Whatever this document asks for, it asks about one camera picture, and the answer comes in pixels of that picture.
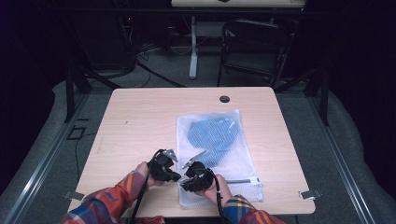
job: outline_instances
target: hand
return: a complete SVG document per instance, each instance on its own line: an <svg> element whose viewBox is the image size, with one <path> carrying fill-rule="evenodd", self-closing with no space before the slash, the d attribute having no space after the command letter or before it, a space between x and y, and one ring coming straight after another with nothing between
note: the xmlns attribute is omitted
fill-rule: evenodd
<svg viewBox="0 0 396 224"><path fill-rule="evenodd" d="M219 181L219 187L220 187L220 193L221 193L221 206L224 206L228 202L228 200L230 200L233 197L233 195L231 194L231 191L228 188L225 178L222 175L216 175L216 178ZM215 205L218 204L217 193L218 192L216 190L215 179L213 179L212 185L209 187L209 189L195 192L195 194L197 194L199 196L205 196L210 202L212 202Z"/></svg>
<svg viewBox="0 0 396 224"><path fill-rule="evenodd" d="M140 173L143 177L146 178L148 172L149 172L149 168L148 168L148 164L143 161L142 163L140 163L139 165L137 165L136 169L135 169L138 173ZM148 186L146 190L149 190L150 187L152 186L162 186L164 184L163 181L160 180L155 180L153 179L151 176L148 178Z"/></svg>

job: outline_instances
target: plastic bag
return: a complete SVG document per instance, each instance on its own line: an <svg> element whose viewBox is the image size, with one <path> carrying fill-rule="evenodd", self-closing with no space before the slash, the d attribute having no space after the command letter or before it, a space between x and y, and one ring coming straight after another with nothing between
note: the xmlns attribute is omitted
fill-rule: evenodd
<svg viewBox="0 0 396 224"><path fill-rule="evenodd" d="M231 193L242 194L250 202L262 200L262 184L254 168L240 122L239 110L191 114L177 118L177 172L186 179L188 168L182 169L192 157L206 150L198 161L221 174L229 183ZM179 186L179 203L183 206L213 205L205 197L185 191Z"/></svg>

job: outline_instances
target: table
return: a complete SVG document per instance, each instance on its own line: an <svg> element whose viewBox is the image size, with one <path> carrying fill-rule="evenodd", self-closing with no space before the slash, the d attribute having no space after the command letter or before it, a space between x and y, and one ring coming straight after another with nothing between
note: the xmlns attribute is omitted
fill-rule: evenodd
<svg viewBox="0 0 396 224"><path fill-rule="evenodd" d="M303 8L305 0L230 0L221 2L219 0L172 0L172 7L270 7L276 8ZM197 78L198 54L196 45L195 17L191 17L191 63L190 79Z"/></svg>
<svg viewBox="0 0 396 224"><path fill-rule="evenodd" d="M222 103L220 96L230 97ZM270 214L310 214L304 173L280 111L267 87L117 89L93 142L76 192L85 195L112 187L160 148L176 149L178 116L239 109L253 163L263 183L264 200L254 203ZM79 206L72 200L69 210ZM130 216L133 209L125 215ZM182 207L177 183L153 187L145 194L138 217L217 217L216 207Z"/></svg>

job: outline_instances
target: plaid shirt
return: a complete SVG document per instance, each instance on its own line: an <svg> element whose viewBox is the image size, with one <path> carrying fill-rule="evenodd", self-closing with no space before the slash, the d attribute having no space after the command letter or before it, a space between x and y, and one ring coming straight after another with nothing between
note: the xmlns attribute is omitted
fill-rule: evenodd
<svg viewBox="0 0 396 224"><path fill-rule="evenodd" d="M121 215L136 200L145 178L138 172L125 176L114 188L101 189L88 195L81 206L70 211L62 220L65 224L122 223ZM224 216L229 222L248 224L284 223L264 211L254 208L241 195L233 196L224 206ZM138 223L163 224L164 217L145 217Z"/></svg>

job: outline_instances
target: table leg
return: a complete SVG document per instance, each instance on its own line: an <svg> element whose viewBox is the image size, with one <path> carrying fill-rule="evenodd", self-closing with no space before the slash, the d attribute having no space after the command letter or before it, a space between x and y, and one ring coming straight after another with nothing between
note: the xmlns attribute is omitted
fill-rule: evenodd
<svg viewBox="0 0 396 224"><path fill-rule="evenodd" d="M191 17L191 63L190 63L190 79L197 78L197 36L195 33L195 17Z"/></svg>

